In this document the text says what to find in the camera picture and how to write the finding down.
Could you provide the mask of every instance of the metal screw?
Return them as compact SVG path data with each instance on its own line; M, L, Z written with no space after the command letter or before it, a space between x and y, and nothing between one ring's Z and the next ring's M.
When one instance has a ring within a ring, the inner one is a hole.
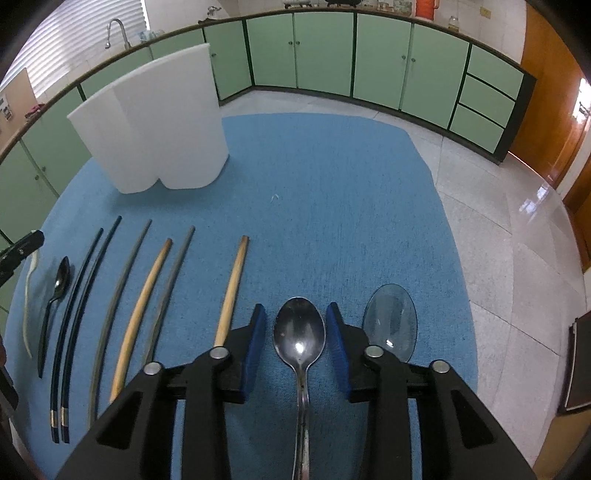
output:
M226 358L228 355L230 355L230 352L224 346L217 346L209 351L209 356L215 360L221 360L222 358Z
M451 367L445 360L435 360L432 363L431 368L434 369L438 374L446 374L449 372Z
M370 358L379 358L384 354L384 350L377 345L370 345L365 349L365 355Z
M146 375L155 375L162 370L162 365L158 362L150 362L144 365L144 373Z

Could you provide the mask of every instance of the white tile wall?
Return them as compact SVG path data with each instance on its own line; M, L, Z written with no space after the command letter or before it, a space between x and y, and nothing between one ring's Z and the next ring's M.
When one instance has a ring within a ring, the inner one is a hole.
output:
M491 18L481 16L480 8L491 11ZM447 25L455 15L460 32L491 46L516 62L521 62L525 43L525 0L440 0L435 23Z

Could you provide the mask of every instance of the green cabinet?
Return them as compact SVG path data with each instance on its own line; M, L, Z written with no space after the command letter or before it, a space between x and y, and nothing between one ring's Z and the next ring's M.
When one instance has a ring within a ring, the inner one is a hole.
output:
M272 15L246 21L255 85L297 86L292 17Z
M13 242L41 228L56 196L17 143L0 164L0 228Z
M410 30L410 22L358 15L355 98L399 108Z
M486 83L466 75L460 103L505 127L515 102Z
M517 98L523 81L523 72L475 45L470 53L468 73L498 88L513 99Z
M460 89L468 42L415 25L402 111L447 128Z
M242 21L204 28L220 100L252 85Z
M104 69L96 72L92 77L84 80L84 82L82 82L82 90L84 90L86 97L89 98L101 88L151 60L150 50L148 48L141 48L130 53L126 57L107 65Z
M450 130L494 153L503 129L482 115L458 105Z
M176 51L184 50L185 48L201 45L202 43L205 43L205 40L203 39L203 30L199 29L160 40L159 42L150 45L150 49L152 50L152 56L155 60Z
M353 14L294 14L297 86L350 95L353 60Z
M74 88L45 112L22 138L35 163L60 194L91 156L67 119L81 103L78 90Z

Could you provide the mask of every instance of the spoon handle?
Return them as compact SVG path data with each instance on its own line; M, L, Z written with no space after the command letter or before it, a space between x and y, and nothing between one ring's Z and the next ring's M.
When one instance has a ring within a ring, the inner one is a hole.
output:
M293 480L309 480L310 478L310 435L308 406L307 372L298 372L297 380L297 434L295 441L295 460Z
M37 352L37 373L39 378L43 376L43 367L45 366L45 357L47 355L47 324L49 323L49 313L53 299L47 303L43 324L41 325L41 336L39 337L39 351Z

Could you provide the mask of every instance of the gray chopstick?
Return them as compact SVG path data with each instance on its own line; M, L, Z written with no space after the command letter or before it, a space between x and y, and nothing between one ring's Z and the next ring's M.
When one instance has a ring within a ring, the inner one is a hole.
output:
M119 281L117 282L117 287L115 288L115 292L113 293L113 297L111 298L111 303L109 303L109 308L107 310L107 315L105 316L105 322L103 324L103 329L100 333L99 344L96 349L95 355L95 364L92 368L92 377L90 383L90 393L88 398L88 427L92 427L92 424L96 420L96 406L98 400L98 391L99 391L99 382L100 376L103 371L103 362L105 360L105 352L107 343L109 341L109 335L111 334L111 327L113 326L113 320L115 319L115 313L117 311L117 307L119 306L119 301L121 299L121 294L123 293L123 289L125 288L125 284L127 283L127 279L129 278L129 272L131 271L131 267L135 262L135 258L138 255L139 248L144 241L146 233L148 233L148 228L152 224L152 220L148 220L144 229L140 233L138 239L135 241L134 247L131 249L131 253L127 260L127 263L124 266L123 272L121 272L121 276L119 277Z
M156 344L158 343L158 337L160 336L160 330L162 329L162 320L164 318L164 315L166 315L166 310L168 309L168 304L170 303L170 296L173 292L174 283L177 281L178 271L181 268L181 264L183 263L185 254L187 253L187 249L189 248L189 244L191 243L191 238L193 237L194 231L195 227L191 226L180 250L178 251L177 258L174 260L174 265L170 270L170 275L168 276L168 280L166 281L166 286L164 287L164 291L162 293L162 296L160 297L160 302L158 304L158 313L156 314L154 324L152 325L150 343L148 344L148 348L146 349L146 352L144 354L144 360L142 365L146 365L154 360L154 351L156 350Z

